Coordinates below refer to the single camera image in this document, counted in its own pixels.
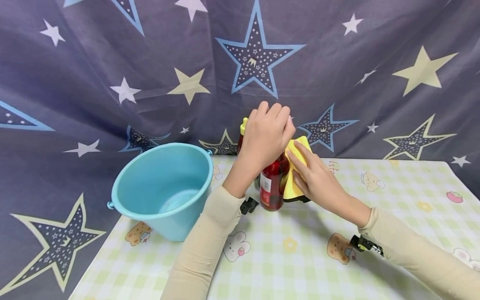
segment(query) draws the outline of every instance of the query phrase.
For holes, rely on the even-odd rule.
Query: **bucket rim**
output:
[[[200,153],[202,153],[204,155],[205,159],[207,160],[207,162],[208,162],[208,176],[207,176],[203,186],[198,191],[198,193],[194,197],[192,197],[188,202],[184,203],[183,205],[181,205],[181,206],[179,206],[175,209],[169,210],[167,212],[164,212],[164,213],[143,215],[143,214],[138,214],[138,213],[131,212],[130,210],[126,209],[120,203],[120,200],[118,198],[119,183],[120,183],[120,179],[123,177],[123,174],[125,174],[125,172],[128,170],[128,168],[131,165],[133,165],[136,161],[138,161],[139,159],[142,159],[142,157],[144,157],[146,155],[150,155],[150,154],[154,153],[155,151],[160,151],[162,149],[169,148],[169,147],[174,147],[174,146],[183,146],[183,147],[188,147],[188,148],[198,150]],[[192,205],[193,203],[195,203],[200,198],[200,196],[203,195],[206,192],[206,190],[210,187],[212,177],[213,177],[213,160],[211,158],[211,155],[212,154],[211,154],[210,151],[204,150],[203,148],[200,148],[199,146],[192,145],[192,144],[186,144],[186,143],[163,144],[163,145],[160,145],[160,146],[157,146],[155,148],[149,149],[149,150],[137,155],[137,157],[132,159],[128,164],[126,164],[123,167],[123,169],[117,175],[117,178],[115,178],[115,182],[113,183],[112,192],[111,192],[111,200],[113,202],[114,208],[119,213],[121,213],[122,215],[127,216],[131,219],[134,219],[134,220],[138,220],[138,221],[149,221],[149,220],[153,220],[153,219],[165,218],[165,217],[174,215],[174,214],[184,210],[185,208],[187,208],[190,205]]]

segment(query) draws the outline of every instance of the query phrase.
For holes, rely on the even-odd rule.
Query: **bottle cap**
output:
[[[248,118],[243,118],[243,123],[240,125],[240,134],[245,134],[245,126],[247,125]]]

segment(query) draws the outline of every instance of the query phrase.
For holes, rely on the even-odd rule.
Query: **star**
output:
[[[65,0],[63,7],[77,4],[83,0]],[[125,18],[140,32],[143,36],[144,30],[142,24],[140,23],[140,18],[137,13],[137,8],[135,6],[135,0],[111,0],[112,3],[117,7],[117,9],[123,14]]]
[[[85,145],[82,143],[78,143],[78,148],[77,149],[72,149],[72,150],[67,150],[63,151],[64,153],[74,153],[76,152],[78,154],[78,157],[82,157],[82,155],[88,153],[88,152],[100,152],[96,147],[98,146],[98,143],[100,140],[97,140],[95,143],[90,144],[90,145]]]
[[[324,112],[318,121],[306,123],[297,127],[307,133],[307,139],[310,146],[320,143],[327,147],[330,151],[334,152],[333,134],[359,121],[334,121],[334,105],[335,104],[332,104],[332,106]]]
[[[244,42],[233,42],[216,38],[221,47],[237,65],[231,93],[235,93],[251,82],[278,98],[272,69],[305,45],[270,45],[265,40],[265,31],[260,5],[255,1]]]
[[[458,164],[461,168],[464,164],[470,164],[470,162],[467,160],[467,156],[462,156],[461,158],[454,156],[453,160],[454,161],[452,161],[451,164]]]
[[[18,109],[0,101],[0,128],[54,131]]]
[[[138,130],[132,128],[130,125],[127,127],[127,145],[119,152],[129,152],[140,150],[140,153],[150,150],[158,146],[157,141],[166,139],[170,136],[170,133],[161,137],[150,137]]]
[[[368,76],[372,75],[372,74],[375,73],[375,72],[377,72],[377,70],[374,69],[374,70],[372,70],[371,72],[365,73],[365,74],[363,75],[363,78],[360,79],[360,81],[357,82],[357,84],[362,84],[362,83],[364,83],[365,80],[367,80]]]
[[[350,31],[353,31],[354,33],[357,33],[357,25],[363,21],[363,19],[355,19],[355,14],[351,17],[350,21],[342,23],[343,26],[345,26],[347,29],[345,30],[345,34],[343,36],[346,36],[347,33]]]
[[[169,91],[167,94],[171,95],[181,95],[184,94],[185,97],[187,98],[188,105],[192,103],[193,96],[195,96],[196,93],[210,93],[209,90],[207,90],[205,87],[203,87],[200,84],[200,80],[202,79],[202,76],[204,74],[205,69],[202,69],[201,71],[197,72],[192,77],[189,77],[182,73],[181,71],[175,69],[175,73],[177,74],[177,77],[180,81],[180,84],[177,85],[176,88],[173,90]]]
[[[0,296],[33,280],[49,269],[52,269],[61,291],[64,292],[78,251],[105,234],[104,231],[85,228],[87,215],[83,194],[80,195],[73,205],[70,215],[65,222],[11,215],[32,232],[43,247],[43,250],[14,279],[0,289]],[[62,246],[65,244],[65,240],[72,236],[67,234],[67,229],[72,229],[74,233],[81,232],[84,236],[79,239],[76,245],[68,243],[66,246]],[[53,232],[57,234],[58,239],[54,238],[53,234],[48,234]]]
[[[375,129],[378,128],[379,126],[375,125],[375,122],[371,126],[367,126],[368,131],[367,132],[373,132],[375,133]]]
[[[457,54],[458,53],[454,53],[436,60],[430,60],[425,47],[422,46],[413,67],[409,67],[392,74],[408,79],[407,87],[405,88],[403,96],[410,93],[420,84],[427,84],[433,87],[442,88],[442,84],[438,79],[436,71],[443,67],[443,65],[445,65]]]
[[[395,149],[387,154],[384,159],[391,159],[401,154],[405,154],[413,160],[420,160],[420,156],[424,147],[456,135],[456,133],[428,135],[428,131],[430,130],[430,126],[432,125],[434,117],[435,115],[432,115],[410,135],[394,136],[384,139],[384,141],[389,142],[395,147]]]
[[[65,42],[65,40],[59,33],[58,26],[52,27],[52,25],[50,25],[45,19],[43,19],[43,22],[45,23],[45,26],[47,26],[47,28],[45,30],[40,31],[40,33],[46,36],[49,36],[52,39],[55,47],[58,45],[59,41]]]
[[[139,89],[136,89],[136,88],[131,88],[129,87],[128,83],[127,83],[127,80],[125,79],[125,77],[123,78],[123,80],[121,81],[121,85],[120,86],[111,86],[110,87],[112,90],[114,90],[115,92],[117,92],[119,94],[119,101],[120,101],[120,104],[125,100],[129,100],[133,103],[137,103],[135,101],[135,97],[133,95],[135,95],[136,93],[140,92],[141,90]]]
[[[209,144],[205,143],[203,141],[200,141],[200,144],[202,144],[206,148],[214,149],[213,154],[236,154],[237,153],[237,144],[232,142],[232,139],[230,139],[227,129],[223,132],[222,139],[218,144]]]
[[[190,16],[190,22],[193,22],[193,17],[197,11],[208,12],[207,8],[200,0],[178,0],[176,5],[185,7],[188,9],[188,15]]]

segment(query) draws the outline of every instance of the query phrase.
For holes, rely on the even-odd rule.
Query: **backdrop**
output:
[[[233,153],[263,99],[322,157],[443,160],[479,195],[479,15],[476,0],[2,1],[0,299],[67,299],[119,218],[122,167],[170,142]]]

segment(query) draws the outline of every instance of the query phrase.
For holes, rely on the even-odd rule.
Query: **plastic bucket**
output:
[[[181,143],[145,151],[117,176],[107,206],[170,241],[184,241],[211,191],[211,154]]]

